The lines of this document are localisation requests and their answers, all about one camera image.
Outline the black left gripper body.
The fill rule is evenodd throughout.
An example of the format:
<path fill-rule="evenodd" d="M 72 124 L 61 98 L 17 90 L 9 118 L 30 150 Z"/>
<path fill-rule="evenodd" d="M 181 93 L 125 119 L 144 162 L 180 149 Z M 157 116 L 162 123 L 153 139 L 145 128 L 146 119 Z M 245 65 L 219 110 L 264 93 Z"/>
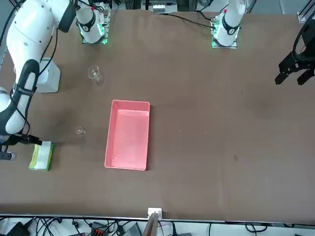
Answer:
<path fill-rule="evenodd" d="M 302 38 L 304 42 L 305 49 L 299 54 L 296 53 L 296 46 L 299 39 Z M 296 60 L 295 71 L 306 68 L 308 64 L 315 63 L 315 20 L 308 20 L 300 29 L 294 44 L 293 44 L 293 56 Z"/>

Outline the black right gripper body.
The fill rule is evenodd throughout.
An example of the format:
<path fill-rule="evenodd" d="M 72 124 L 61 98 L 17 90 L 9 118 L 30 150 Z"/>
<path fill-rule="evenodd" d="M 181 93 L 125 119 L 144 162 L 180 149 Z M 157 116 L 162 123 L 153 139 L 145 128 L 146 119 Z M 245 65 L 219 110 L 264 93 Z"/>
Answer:
<path fill-rule="evenodd" d="M 27 138 L 28 136 L 26 134 L 5 136 L 4 141 L 1 141 L 1 152 L 7 152 L 9 146 L 23 143 Z"/>

